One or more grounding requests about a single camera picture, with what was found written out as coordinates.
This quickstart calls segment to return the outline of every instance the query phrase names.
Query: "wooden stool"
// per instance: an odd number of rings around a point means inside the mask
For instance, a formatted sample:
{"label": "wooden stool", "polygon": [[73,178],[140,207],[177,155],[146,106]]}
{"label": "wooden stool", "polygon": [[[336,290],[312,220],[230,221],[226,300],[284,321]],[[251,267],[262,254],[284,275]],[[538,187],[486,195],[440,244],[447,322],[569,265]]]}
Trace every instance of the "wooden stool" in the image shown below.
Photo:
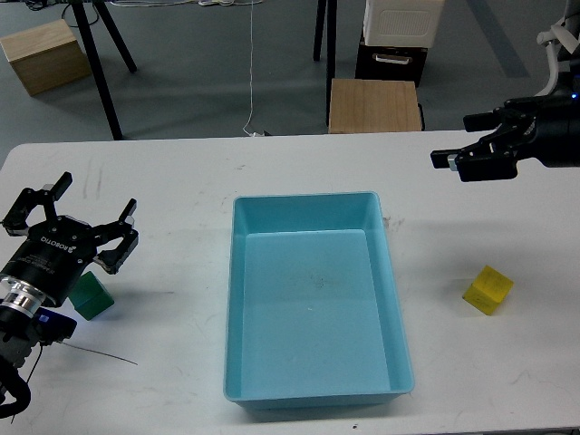
{"label": "wooden stool", "polygon": [[0,39],[8,62],[30,95],[91,75],[91,67],[64,20]]}
{"label": "wooden stool", "polygon": [[413,82],[334,79],[329,133],[421,131]]}

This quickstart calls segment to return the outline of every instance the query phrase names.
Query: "green cube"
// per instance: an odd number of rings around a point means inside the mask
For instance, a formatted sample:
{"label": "green cube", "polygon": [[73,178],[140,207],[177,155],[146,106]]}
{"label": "green cube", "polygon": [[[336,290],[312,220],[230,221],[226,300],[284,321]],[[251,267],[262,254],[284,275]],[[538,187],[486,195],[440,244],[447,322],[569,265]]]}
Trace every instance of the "green cube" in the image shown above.
{"label": "green cube", "polygon": [[69,299],[78,314],[87,320],[114,304],[111,295],[92,272],[87,272],[76,283]]}

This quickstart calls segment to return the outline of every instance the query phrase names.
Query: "gray floor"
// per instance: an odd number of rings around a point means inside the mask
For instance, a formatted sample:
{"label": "gray floor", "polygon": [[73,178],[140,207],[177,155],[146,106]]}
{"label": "gray floor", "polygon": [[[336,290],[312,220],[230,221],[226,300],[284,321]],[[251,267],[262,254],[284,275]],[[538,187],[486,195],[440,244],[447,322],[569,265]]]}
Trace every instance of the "gray floor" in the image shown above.
{"label": "gray floor", "polygon": [[[418,88],[427,130],[461,129],[465,114],[542,89],[548,71],[536,36],[561,17],[565,2],[447,0]],[[338,3],[337,76],[352,78],[364,1]],[[312,61],[315,8],[315,0],[255,6],[250,129],[326,132],[325,66]],[[0,4],[0,37],[49,23],[63,9],[31,12],[24,4]],[[129,73],[102,22],[92,27],[128,139],[246,135],[250,7],[109,9],[139,67]],[[75,24],[72,11],[65,18]],[[92,77],[30,97],[0,58],[0,90],[0,162],[20,143],[111,139]]]}

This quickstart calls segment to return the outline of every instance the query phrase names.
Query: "white table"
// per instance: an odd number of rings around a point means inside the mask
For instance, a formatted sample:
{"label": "white table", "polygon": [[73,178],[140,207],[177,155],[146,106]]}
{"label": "white table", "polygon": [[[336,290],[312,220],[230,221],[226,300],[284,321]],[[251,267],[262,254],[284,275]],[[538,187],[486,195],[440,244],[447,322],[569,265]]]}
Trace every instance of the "white table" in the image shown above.
{"label": "white table", "polygon": [[[416,434],[580,426],[580,169],[519,164],[510,181],[461,183],[430,151],[465,132],[23,145],[0,171],[0,215],[24,187],[73,184],[57,211],[92,225],[135,197],[140,244],[115,305],[79,321],[31,381],[3,434]],[[222,394],[232,201],[376,191],[416,378],[380,406],[247,412]],[[2,237],[0,263],[21,238]],[[489,264],[515,281],[485,316],[462,300]],[[21,370],[27,375],[33,357]]]}

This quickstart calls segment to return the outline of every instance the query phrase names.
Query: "tripod leg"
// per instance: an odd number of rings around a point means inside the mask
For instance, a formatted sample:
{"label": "tripod leg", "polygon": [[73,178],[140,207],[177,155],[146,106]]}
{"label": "tripod leg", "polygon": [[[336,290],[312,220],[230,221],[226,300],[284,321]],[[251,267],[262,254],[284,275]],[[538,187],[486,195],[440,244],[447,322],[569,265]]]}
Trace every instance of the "tripod leg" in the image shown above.
{"label": "tripod leg", "polygon": [[318,0],[318,8],[316,9],[316,31],[314,33],[314,53],[312,56],[315,62],[320,61],[320,51],[323,45],[324,15],[326,14],[327,1],[328,0]]}
{"label": "tripod leg", "polygon": [[131,57],[129,50],[127,49],[127,45],[125,45],[125,42],[123,41],[123,38],[119,33],[119,29],[117,29],[117,25],[115,24],[111,14],[109,13],[109,9],[107,9],[107,6],[105,5],[104,2],[101,3],[98,1],[94,2],[94,7],[96,7],[97,11],[99,12],[99,15],[102,18],[102,21],[105,23],[105,26],[107,27],[107,30],[111,35],[112,40],[115,42],[115,45],[117,45],[117,49],[119,50],[119,53],[121,53],[123,61],[125,61],[125,63],[127,64],[127,68],[129,68],[130,72],[135,73],[137,71],[137,66],[135,65],[135,62],[133,61],[133,58]]}
{"label": "tripod leg", "polygon": [[89,26],[89,21],[87,20],[87,14],[84,12],[83,3],[71,3],[72,11],[74,12],[74,17],[76,18],[76,23],[79,25],[79,32],[81,33],[82,43],[84,44],[84,50],[87,52],[87,57],[89,58],[89,64],[92,69],[92,76],[97,85],[97,90],[101,96],[102,107],[105,110],[105,115],[107,115],[107,121],[109,122],[109,127],[111,128],[112,137],[115,140],[123,139],[121,132],[121,126],[119,125],[119,120],[117,119],[117,114],[115,113],[115,107],[112,104],[111,94],[109,93],[109,87],[107,86],[107,80],[105,79],[105,74],[102,71],[101,61],[99,60],[99,54],[97,53],[97,47],[92,39],[91,27]]}
{"label": "tripod leg", "polygon": [[337,0],[328,0],[326,15],[326,125],[330,119],[330,95],[336,72],[336,3]]}

